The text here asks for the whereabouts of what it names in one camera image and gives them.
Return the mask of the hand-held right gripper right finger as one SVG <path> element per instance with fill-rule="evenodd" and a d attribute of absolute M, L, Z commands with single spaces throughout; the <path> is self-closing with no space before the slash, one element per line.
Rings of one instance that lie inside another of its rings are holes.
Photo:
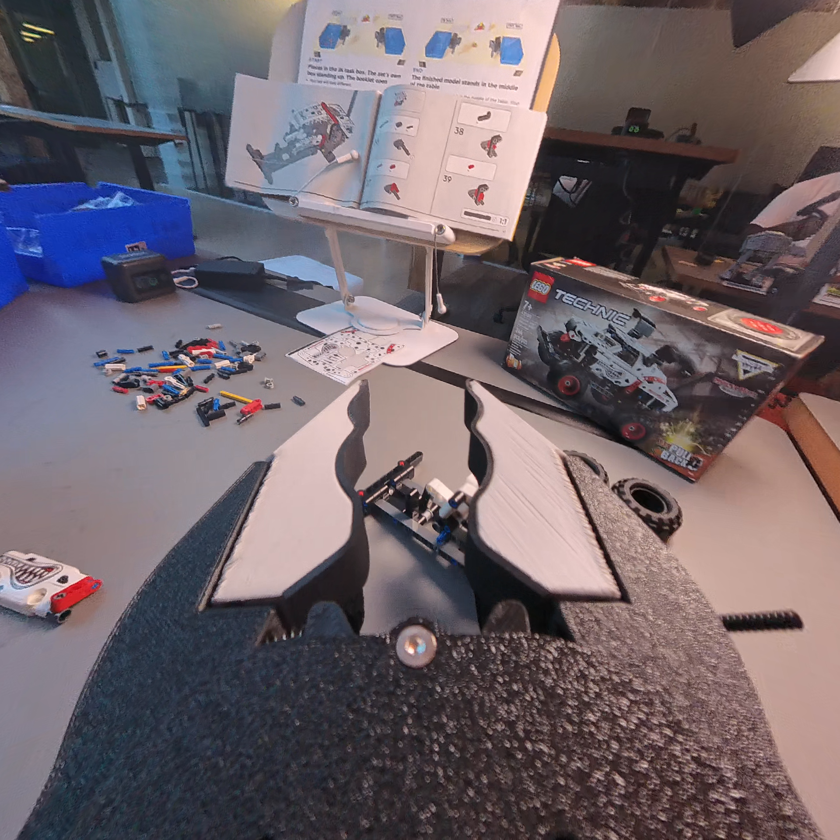
<path fill-rule="evenodd" d="M 465 386 L 465 425 L 478 482 L 466 564 L 475 590 L 499 571 L 538 597 L 620 600 L 561 450 L 477 381 Z"/>

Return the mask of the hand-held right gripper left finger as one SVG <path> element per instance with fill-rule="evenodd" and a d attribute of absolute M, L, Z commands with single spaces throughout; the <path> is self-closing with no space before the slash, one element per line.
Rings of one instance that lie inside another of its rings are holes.
<path fill-rule="evenodd" d="M 370 551 L 355 486 L 370 420 L 359 380 L 275 450 L 213 604 L 341 603 L 362 592 Z"/>

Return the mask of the toy truck chassis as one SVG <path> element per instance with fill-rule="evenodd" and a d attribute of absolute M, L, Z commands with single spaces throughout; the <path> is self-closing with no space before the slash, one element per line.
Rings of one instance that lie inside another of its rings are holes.
<path fill-rule="evenodd" d="M 439 559 L 462 567 L 466 561 L 470 506 L 478 481 L 468 474 L 456 490 L 440 479 L 422 485 L 414 477 L 423 459 L 420 450 L 399 459 L 383 476 L 355 491 L 355 496 L 366 516 L 385 514 Z"/>

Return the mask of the white toothed toy panel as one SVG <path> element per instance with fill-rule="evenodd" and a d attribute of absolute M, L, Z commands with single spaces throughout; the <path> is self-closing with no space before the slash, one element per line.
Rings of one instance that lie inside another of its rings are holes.
<path fill-rule="evenodd" d="M 100 579 L 35 553 L 9 550 L 1 556 L 1 605 L 25 616 L 61 624 L 101 586 Z"/>

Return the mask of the toy instruction booklet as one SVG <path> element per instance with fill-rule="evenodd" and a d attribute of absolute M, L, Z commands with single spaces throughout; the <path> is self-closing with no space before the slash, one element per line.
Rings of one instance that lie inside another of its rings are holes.
<path fill-rule="evenodd" d="M 237 75 L 225 182 L 325 224 L 511 239 L 545 123 L 543 112 L 407 85 Z"/>

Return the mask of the grey desk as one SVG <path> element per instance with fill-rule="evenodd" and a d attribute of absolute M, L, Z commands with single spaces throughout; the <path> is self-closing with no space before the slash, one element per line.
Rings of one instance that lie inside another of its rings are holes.
<path fill-rule="evenodd" d="M 203 428 L 195 400 L 137 411 L 93 367 L 97 350 L 223 325 L 267 350 L 283 407 Z M 65 626 L 2 610 L 2 838 L 15 838 L 56 758 L 88 673 L 126 605 L 169 550 L 254 461 L 342 392 L 287 358 L 303 332 L 187 291 L 141 304 L 102 284 L 32 286 L 2 310 L 2 550 L 31 550 L 102 579 Z M 788 435 L 753 419 L 692 485 L 561 420 L 518 413 L 611 478 L 643 477 L 685 513 L 670 548 L 719 613 L 791 609 L 798 632 L 735 633 L 780 755 L 826 838 L 838 838 L 838 519 Z"/>

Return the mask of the white sticker sheet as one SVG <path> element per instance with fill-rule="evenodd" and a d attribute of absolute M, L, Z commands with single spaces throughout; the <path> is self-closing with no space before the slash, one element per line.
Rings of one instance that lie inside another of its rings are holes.
<path fill-rule="evenodd" d="M 404 347 L 389 337 L 347 328 L 317 339 L 287 357 L 331 380 L 348 385 Z"/>

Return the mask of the toy truck box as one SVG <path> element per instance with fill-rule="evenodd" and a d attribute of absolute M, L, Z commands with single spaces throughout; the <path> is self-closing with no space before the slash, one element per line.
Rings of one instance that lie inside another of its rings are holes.
<path fill-rule="evenodd" d="M 532 264 L 504 365 L 697 481 L 823 337 L 582 259 Z"/>

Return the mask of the black ribbed toy rod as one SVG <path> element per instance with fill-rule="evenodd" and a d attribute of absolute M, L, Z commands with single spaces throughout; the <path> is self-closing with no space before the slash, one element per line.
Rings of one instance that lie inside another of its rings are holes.
<path fill-rule="evenodd" d="M 804 623 L 792 610 L 720 614 L 722 625 L 730 633 L 801 631 Z"/>

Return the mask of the black power adapter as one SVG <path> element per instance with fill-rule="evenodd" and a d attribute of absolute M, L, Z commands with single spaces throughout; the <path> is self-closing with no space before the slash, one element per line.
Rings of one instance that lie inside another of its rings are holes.
<path fill-rule="evenodd" d="M 196 265 L 192 275 L 199 287 L 257 291 L 266 284 L 266 269 L 258 261 L 215 259 Z"/>

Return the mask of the white flat pad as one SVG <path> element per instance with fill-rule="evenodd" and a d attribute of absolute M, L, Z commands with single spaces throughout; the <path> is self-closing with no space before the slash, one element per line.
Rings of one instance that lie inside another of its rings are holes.
<path fill-rule="evenodd" d="M 335 269 L 303 255 L 288 255 L 261 261 L 266 271 L 279 277 L 319 284 L 334 290 L 339 288 Z"/>

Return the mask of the wooden board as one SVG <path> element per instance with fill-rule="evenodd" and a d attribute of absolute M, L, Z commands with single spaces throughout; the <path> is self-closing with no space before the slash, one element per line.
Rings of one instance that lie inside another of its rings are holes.
<path fill-rule="evenodd" d="M 802 393 L 784 409 L 789 433 L 806 465 L 839 513 L 839 402 Z"/>

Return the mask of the black box device with display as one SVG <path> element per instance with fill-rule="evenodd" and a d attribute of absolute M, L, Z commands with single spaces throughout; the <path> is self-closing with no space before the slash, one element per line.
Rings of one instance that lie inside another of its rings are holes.
<path fill-rule="evenodd" d="M 148 249 L 104 256 L 101 267 L 114 296 L 123 302 L 148 301 L 176 291 L 167 258 Z"/>

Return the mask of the blue plastic bin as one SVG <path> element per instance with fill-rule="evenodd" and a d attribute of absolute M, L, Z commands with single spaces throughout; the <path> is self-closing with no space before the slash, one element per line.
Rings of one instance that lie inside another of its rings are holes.
<path fill-rule="evenodd" d="M 137 206 L 70 212 L 81 202 L 123 190 Z M 168 259 L 194 254 L 192 209 L 189 200 L 166 192 L 100 182 L 14 185 L 1 194 L 2 223 L 6 228 L 38 233 L 39 255 L 17 254 L 29 280 L 56 287 L 77 287 L 104 278 L 101 257 L 126 253 L 140 242 Z"/>
<path fill-rule="evenodd" d="M 0 252 L 0 308 L 5 308 L 28 291 L 28 283 L 18 264 L 12 240 L 3 224 L 0 228 Z"/>

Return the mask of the printed instruction sheet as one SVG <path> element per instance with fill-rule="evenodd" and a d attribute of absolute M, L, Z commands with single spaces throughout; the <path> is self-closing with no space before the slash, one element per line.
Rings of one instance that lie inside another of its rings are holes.
<path fill-rule="evenodd" d="M 300 82 L 406 85 L 528 108 L 557 1 L 310 1 Z"/>

